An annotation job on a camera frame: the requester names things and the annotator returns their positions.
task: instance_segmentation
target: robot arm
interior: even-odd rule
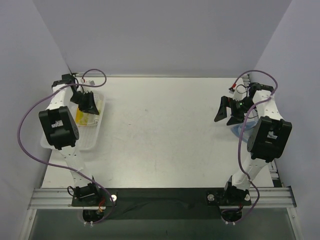
[[[52,99],[46,110],[39,112],[39,119],[48,143],[54,146],[65,159],[68,167],[76,169],[85,176],[92,176],[77,147],[79,139],[78,127],[69,108],[70,101],[79,104],[79,109],[85,113],[99,114],[92,92],[79,92],[75,86],[61,87],[74,84],[75,78],[70,74],[62,76],[62,80],[52,85],[53,92],[59,91]],[[74,196],[79,200],[94,201],[100,198],[99,188],[89,180],[71,171],[74,180]]]
[[[268,99],[272,91],[272,86],[251,83],[248,96],[243,99],[238,95],[233,98],[221,97],[219,111],[214,121],[226,118],[228,107],[231,108],[231,118],[227,125],[243,123],[245,114],[252,105]],[[244,171],[250,175],[251,181],[264,166],[282,155],[292,129],[292,124],[284,121],[279,114],[274,96],[271,96],[269,101],[258,104],[256,110],[258,122],[247,143],[250,155],[242,165]],[[250,199],[247,196],[250,185],[247,175],[239,169],[227,182],[224,189],[225,197],[230,203],[241,204]]]

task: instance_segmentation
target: wire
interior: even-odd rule
[[[244,73],[242,73],[241,75],[238,76],[238,78],[234,81],[234,84],[236,84],[237,81],[238,81],[243,75],[245,75],[245,74],[247,74],[247,73],[251,73],[251,72],[257,72],[257,73],[262,73],[262,74],[264,74],[264,75],[267,75],[268,77],[270,77],[270,78],[274,81],[274,83],[275,83],[275,88],[274,88],[273,91],[271,92],[269,98],[267,98],[267,99],[265,99],[265,100],[262,100],[262,101],[259,101],[259,102],[256,102],[255,104],[253,104],[253,105],[249,108],[247,114],[246,114],[245,117],[244,117],[243,126],[246,125],[247,120],[248,120],[248,118],[249,118],[249,114],[251,113],[251,111],[252,111],[253,109],[255,109],[255,107],[256,107],[257,105],[262,104],[262,103],[266,103],[266,102],[268,102],[269,100],[271,100],[271,97],[275,94],[275,91],[278,89],[278,82],[276,81],[276,79],[275,79],[273,76],[271,76],[269,73],[267,73],[267,72],[265,72],[265,71],[261,71],[261,70],[249,70],[249,71],[245,71]],[[240,218],[239,220],[235,221],[235,223],[239,223],[239,222],[241,222],[243,219],[245,219],[245,218],[253,211],[253,209],[255,208],[255,206],[257,205],[257,203],[258,203],[258,201],[259,201],[259,199],[260,199],[259,189],[258,189],[257,186],[252,182],[250,175],[244,170],[244,168],[243,168],[243,166],[242,166],[242,163],[241,163],[241,145],[242,145],[242,139],[243,139],[243,137],[244,137],[244,131],[245,131],[245,128],[242,127],[242,128],[241,128],[241,132],[240,132],[240,136],[239,136],[238,151],[237,151],[237,153],[238,153],[238,164],[239,164],[239,167],[240,167],[241,172],[243,172],[243,173],[248,177],[251,185],[252,185],[252,186],[254,187],[254,189],[256,190],[256,192],[257,192],[257,197],[256,197],[255,202],[252,204],[251,208],[246,212],[246,214],[245,214],[242,218]]]
[[[67,84],[67,85],[64,85],[62,86],[61,88],[59,88],[57,91],[55,91],[54,93],[52,93],[51,95],[37,101],[35,104],[33,104],[27,111],[26,113],[23,115],[19,125],[18,125],[18,129],[17,129],[17,133],[16,133],[16,137],[17,137],[17,141],[18,141],[18,144],[20,146],[20,148],[22,149],[22,151],[27,155],[29,156],[30,158],[32,158],[33,160],[41,163],[41,164],[45,164],[45,165],[48,165],[48,166],[52,166],[52,167],[56,167],[56,168],[61,168],[61,169],[67,169],[67,170],[70,170],[70,171],[73,171],[73,172],[76,172],[78,173],[81,177],[87,179],[88,181],[92,182],[93,184],[97,185],[98,187],[100,187],[110,198],[110,201],[112,203],[112,209],[110,212],[108,212],[108,214],[104,215],[103,218],[101,218],[100,220],[98,221],[95,221],[93,222],[93,224],[98,224],[98,223],[101,223],[102,221],[104,221],[105,219],[107,219],[112,213],[113,211],[115,210],[115,202],[114,200],[112,199],[112,196],[111,196],[111,193],[105,189],[101,184],[97,183],[94,179],[91,179],[90,177],[84,175],[83,173],[77,171],[76,169],[72,168],[72,167],[69,167],[69,166],[62,166],[62,165],[58,165],[58,164],[54,164],[54,163],[50,163],[50,162],[46,162],[44,160],[41,160],[35,156],[33,156],[30,152],[28,152],[28,150],[24,147],[24,145],[22,144],[21,142],[21,128],[22,128],[22,125],[25,121],[25,119],[27,118],[27,116],[29,115],[29,113],[36,107],[38,106],[40,103],[52,98],[53,96],[55,96],[58,92],[60,92],[60,90],[62,89],[65,89],[67,87],[71,87],[71,86],[83,86],[83,87],[91,87],[91,88],[98,88],[98,87],[101,87],[103,85],[106,84],[107,82],[107,76],[106,74],[99,70],[99,69],[96,69],[96,68],[93,68],[93,69],[89,69],[88,71],[86,71],[83,75],[82,75],[82,79],[85,77],[85,75],[88,73],[88,72],[91,72],[91,71],[98,71],[100,73],[103,74],[104,76],[104,82],[100,85],[87,85],[87,84],[82,84],[82,83],[71,83],[71,84]]]
[[[249,88],[248,86],[245,86],[243,84],[239,84],[238,86],[236,86],[235,90],[239,93],[239,94],[245,94],[248,93],[248,89],[245,92],[239,92],[238,91],[238,87],[243,86],[245,89]]]
[[[66,188],[66,191],[68,192],[68,194],[73,197],[74,195],[70,193],[69,188],[72,189],[73,194],[75,193],[75,189],[74,189],[72,186],[68,186],[68,187]]]
[[[103,212],[103,210],[102,210],[101,207],[105,204],[105,202],[106,202],[106,199],[103,197],[102,200],[101,200],[101,202],[100,202],[99,205],[98,205],[98,211],[100,211],[100,213]]]
[[[248,117],[248,119],[254,119],[254,118],[256,118],[256,117],[258,117],[258,116]]]
[[[68,63],[67,63],[67,61],[66,61],[66,59],[65,59],[64,61],[65,61],[66,66],[67,66],[67,67],[68,67],[68,69],[69,69],[70,74],[71,74],[71,75],[74,75],[74,74],[72,73],[72,71],[71,71],[71,69],[70,69],[70,67],[69,67],[69,65],[68,65]]]
[[[76,80],[76,83],[79,84],[78,78],[75,77],[74,79]],[[80,86],[80,87],[81,87],[81,89],[82,89],[82,93],[84,93],[84,92],[85,92],[84,87],[83,87],[83,86]]]
[[[232,223],[235,222],[234,218],[237,217],[238,213],[242,213],[243,208],[244,206],[240,205],[239,208],[224,209],[222,211],[220,210],[222,220]]]

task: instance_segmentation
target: plastic tray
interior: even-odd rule
[[[105,96],[103,95],[103,93],[99,91],[93,91],[93,95],[94,95],[94,101],[96,104],[99,100],[102,100],[99,120],[97,125],[94,125],[94,126],[77,125],[79,130],[79,140],[76,142],[76,144],[79,147],[80,151],[91,150],[96,145],[99,129],[101,125],[101,120],[105,110]],[[69,107],[70,113],[72,114],[73,119],[75,119],[78,106],[70,102],[68,107]],[[55,149],[54,146],[49,145],[44,133],[42,133],[40,145],[45,149]]]

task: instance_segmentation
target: white wall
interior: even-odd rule
[[[306,240],[320,235],[319,11],[318,0],[293,0],[255,67],[278,80],[277,105],[292,122],[276,164],[281,179],[292,186]],[[253,80],[272,82],[260,74],[253,74]]]
[[[18,123],[32,103],[51,92],[51,83],[68,73],[68,68],[31,0],[1,1],[0,32],[0,239],[16,240],[33,188],[44,170],[19,149]],[[27,149],[48,159],[49,152],[39,145],[37,111],[26,125],[22,135]]]
[[[291,0],[33,0],[73,71],[236,77]]]

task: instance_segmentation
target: bolt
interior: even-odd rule
[[[249,194],[245,195],[244,200],[249,201],[250,200],[250,195]]]
[[[209,194],[207,198],[210,202],[215,200],[215,196],[213,194]]]
[[[111,197],[112,197],[112,200],[115,202],[115,201],[117,201],[117,196],[116,195],[111,195]]]

